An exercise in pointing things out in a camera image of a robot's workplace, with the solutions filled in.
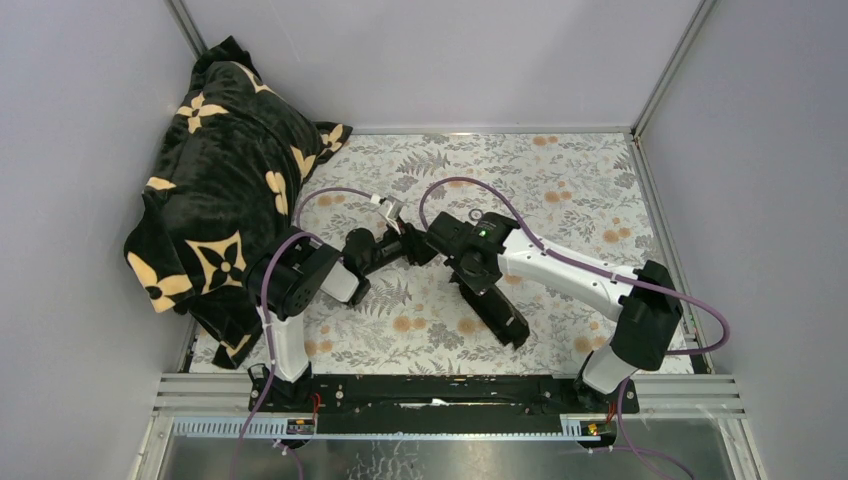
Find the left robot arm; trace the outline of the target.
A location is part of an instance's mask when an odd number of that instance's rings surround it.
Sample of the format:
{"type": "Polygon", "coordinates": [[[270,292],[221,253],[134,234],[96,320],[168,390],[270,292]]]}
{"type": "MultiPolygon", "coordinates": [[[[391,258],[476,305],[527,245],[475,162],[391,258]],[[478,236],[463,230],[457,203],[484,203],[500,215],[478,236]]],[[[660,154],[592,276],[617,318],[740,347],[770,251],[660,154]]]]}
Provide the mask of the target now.
{"type": "Polygon", "coordinates": [[[370,289],[369,274],[401,259],[423,266],[435,256],[425,233],[402,220],[380,238],[354,229],[341,250],[295,226],[273,240],[245,274],[269,346],[268,368],[276,379],[272,398],[288,411],[309,401],[311,387],[302,378],[310,370],[303,312],[318,293],[355,306],[370,289]]]}

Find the black paper box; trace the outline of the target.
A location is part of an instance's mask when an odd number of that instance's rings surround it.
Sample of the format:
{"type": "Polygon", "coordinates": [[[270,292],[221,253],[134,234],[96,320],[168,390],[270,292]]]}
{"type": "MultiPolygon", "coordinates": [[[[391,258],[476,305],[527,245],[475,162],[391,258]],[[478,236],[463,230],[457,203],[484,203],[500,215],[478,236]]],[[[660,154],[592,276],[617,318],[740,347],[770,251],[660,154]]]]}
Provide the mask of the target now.
{"type": "Polygon", "coordinates": [[[462,298],[497,340],[520,348],[529,337],[529,324],[496,285],[502,277],[497,261],[449,258],[444,264],[453,270],[450,282],[459,286],[462,298]]]}

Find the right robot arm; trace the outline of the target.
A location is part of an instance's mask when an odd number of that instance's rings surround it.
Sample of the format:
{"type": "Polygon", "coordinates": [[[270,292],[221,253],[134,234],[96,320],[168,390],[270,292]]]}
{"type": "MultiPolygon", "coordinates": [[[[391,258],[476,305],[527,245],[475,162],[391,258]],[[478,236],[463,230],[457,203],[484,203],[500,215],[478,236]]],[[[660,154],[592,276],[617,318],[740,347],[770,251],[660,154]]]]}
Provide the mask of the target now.
{"type": "Polygon", "coordinates": [[[477,296],[508,274],[564,293],[614,322],[614,333],[587,357],[573,386],[575,402],[589,412],[607,405],[637,371],[660,368],[683,315],[663,265],[612,265],[557,245],[546,247],[517,221],[494,212],[475,224],[442,212],[425,238],[477,296]]]}

